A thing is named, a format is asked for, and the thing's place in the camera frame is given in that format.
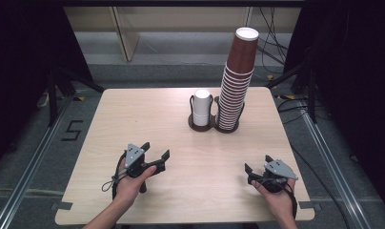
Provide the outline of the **beige partition panel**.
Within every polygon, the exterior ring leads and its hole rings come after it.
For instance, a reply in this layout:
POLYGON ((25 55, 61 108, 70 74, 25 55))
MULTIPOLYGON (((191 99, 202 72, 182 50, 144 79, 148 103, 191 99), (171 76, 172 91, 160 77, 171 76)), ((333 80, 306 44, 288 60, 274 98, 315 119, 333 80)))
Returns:
POLYGON ((74 31, 113 31, 125 61, 133 58, 140 34, 234 32, 251 27, 264 33, 294 31, 299 8, 287 7, 65 7, 74 31))

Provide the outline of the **aluminium floor rail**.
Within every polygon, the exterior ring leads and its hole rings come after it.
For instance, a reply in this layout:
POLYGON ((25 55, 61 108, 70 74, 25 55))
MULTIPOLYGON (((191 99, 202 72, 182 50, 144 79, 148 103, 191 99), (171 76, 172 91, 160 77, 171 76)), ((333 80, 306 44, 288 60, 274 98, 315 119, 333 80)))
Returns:
POLYGON ((311 116, 311 108, 306 102, 299 102, 299 106, 305 106, 304 121, 314 139, 316 147, 321 153, 326 167, 332 177, 337 192, 340 194, 344 205, 355 225, 356 229, 372 229, 370 222, 367 220, 366 215, 355 197, 354 192, 349 186, 346 178, 340 170, 330 147, 328 146, 323 134, 321 133, 318 125, 314 122, 314 118, 311 116))
POLYGON ((18 176, 18 181, 14 187, 11 190, 0 191, 0 197, 7 197, 7 201, 0 211, 0 229, 9 228, 71 101, 71 97, 65 97, 62 100, 57 118, 47 127, 37 148, 31 153, 30 160, 26 163, 25 169, 18 176))

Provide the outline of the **dark wooden double cup holder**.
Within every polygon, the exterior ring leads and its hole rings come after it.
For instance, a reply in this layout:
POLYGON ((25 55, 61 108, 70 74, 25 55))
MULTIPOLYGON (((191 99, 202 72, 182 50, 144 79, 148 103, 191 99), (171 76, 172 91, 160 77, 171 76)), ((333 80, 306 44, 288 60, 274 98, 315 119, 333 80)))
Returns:
POLYGON ((193 129, 197 132, 207 132, 211 128, 215 128, 218 132, 223 133, 223 134, 230 134, 230 133, 235 132, 238 129, 239 119, 240 119, 240 116, 242 115, 242 113, 244 111, 245 105, 242 105, 242 107, 240 109, 240 113, 236 117, 236 121, 232 122, 230 125, 227 125, 226 123, 221 122, 221 120, 220 120, 221 115, 208 114, 208 123, 205 126, 198 126, 193 122, 193 115, 194 115, 193 101, 194 101, 194 97, 192 95, 189 99, 191 113, 188 117, 188 124, 189 124, 191 129, 193 129))

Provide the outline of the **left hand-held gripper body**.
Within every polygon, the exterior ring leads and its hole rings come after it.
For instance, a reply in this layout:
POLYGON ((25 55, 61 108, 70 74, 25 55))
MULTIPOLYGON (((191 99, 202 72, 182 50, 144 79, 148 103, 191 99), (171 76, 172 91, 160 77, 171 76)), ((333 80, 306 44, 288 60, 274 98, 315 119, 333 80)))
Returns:
MULTIPOLYGON (((128 177, 139 177, 148 167, 150 163, 145 161, 145 153, 141 147, 129 144, 125 153, 125 175, 128 177)), ((162 166, 155 166, 154 175, 160 174, 166 170, 166 162, 162 166)))

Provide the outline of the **person's left hand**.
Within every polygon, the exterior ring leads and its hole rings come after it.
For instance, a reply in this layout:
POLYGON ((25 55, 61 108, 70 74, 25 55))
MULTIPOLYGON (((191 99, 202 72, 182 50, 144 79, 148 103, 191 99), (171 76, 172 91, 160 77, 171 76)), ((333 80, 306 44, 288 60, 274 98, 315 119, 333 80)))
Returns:
POLYGON ((156 167, 148 167, 139 177, 123 176, 118 182, 114 202, 121 206, 133 205, 144 181, 153 175, 156 167))

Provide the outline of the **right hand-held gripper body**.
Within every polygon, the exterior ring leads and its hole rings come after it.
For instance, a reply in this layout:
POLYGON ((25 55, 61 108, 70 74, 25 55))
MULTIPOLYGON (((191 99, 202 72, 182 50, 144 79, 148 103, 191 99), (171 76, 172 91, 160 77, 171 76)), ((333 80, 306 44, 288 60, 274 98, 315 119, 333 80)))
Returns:
POLYGON ((248 177, 248 183, 251 184, 255 180, 270 193, 278 193, 286 186, 289 178, 298 180, 298 175, 281 159, 274 159, 264 163, 261 178, 248 177))

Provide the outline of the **person's right hand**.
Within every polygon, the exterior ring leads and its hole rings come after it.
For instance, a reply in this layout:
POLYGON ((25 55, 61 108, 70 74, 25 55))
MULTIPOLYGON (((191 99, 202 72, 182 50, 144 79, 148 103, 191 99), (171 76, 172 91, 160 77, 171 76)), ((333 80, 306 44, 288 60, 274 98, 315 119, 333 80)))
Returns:
POLYGON ((288 221, 294 218, 293 203, 286 191, 270 193, 263 185, 255 180, 251 182, 251 185, 267 201, 268 207, 278 221, 288 221))

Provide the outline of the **black metal stand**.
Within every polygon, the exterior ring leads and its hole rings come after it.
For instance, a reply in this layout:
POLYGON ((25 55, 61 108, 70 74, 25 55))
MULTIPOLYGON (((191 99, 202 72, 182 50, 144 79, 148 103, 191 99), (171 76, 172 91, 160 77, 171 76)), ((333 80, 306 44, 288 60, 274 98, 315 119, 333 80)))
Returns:
POLYGON ((75 73, 74 71, 64 68, 55 67, 51 69, 48 75, 48 95, 50 104, 50 123, 51 126, 58 118, 57 95, 56 90, 59 90, 64 97, 75 95, 75 88, 72 81, 80 82, 81 84, 91 88, 99 93, 103 93, 105 88, 94 83, 91 79, 75 73))
POLYGON ((272 80, 266 85, 266 88, 271 89, 280 83, 295 77, 295 81, 291 87, 294 94, 300 94, 307 90, 308 97, 308 116, 313 123, 316 123, 315 117, 315 75, 314 75, 314 60, 316 57, 316 50, 308 48, 305 51, 303 61, 291 70, 283 73, 277 79, 272 80))

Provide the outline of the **dark curtain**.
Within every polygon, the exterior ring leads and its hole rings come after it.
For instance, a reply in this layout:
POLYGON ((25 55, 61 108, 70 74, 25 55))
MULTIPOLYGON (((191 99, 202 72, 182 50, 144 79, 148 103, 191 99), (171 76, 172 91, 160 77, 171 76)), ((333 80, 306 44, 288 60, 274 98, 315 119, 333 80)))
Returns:
POLYGON ((63 70, 92 81, 91 72, 59 5, 43 0, 0 0, 0 160, 47 89, 63 70))
POLYGON ((316 85, 385 204, 385 0, 305 0, 285 69, 318 38, 316 85))

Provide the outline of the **stack of brown cups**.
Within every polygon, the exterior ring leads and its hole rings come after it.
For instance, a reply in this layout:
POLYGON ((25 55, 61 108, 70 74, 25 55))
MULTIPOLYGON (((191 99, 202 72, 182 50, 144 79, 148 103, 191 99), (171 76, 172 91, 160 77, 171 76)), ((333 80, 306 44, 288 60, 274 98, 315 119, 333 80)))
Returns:
POLYGON ((242 27, 235 31, 231 50, 221 82, 215 126, 223 132, 233 132, 244 109, 244 100, 254 69, 259 32, 242 27))

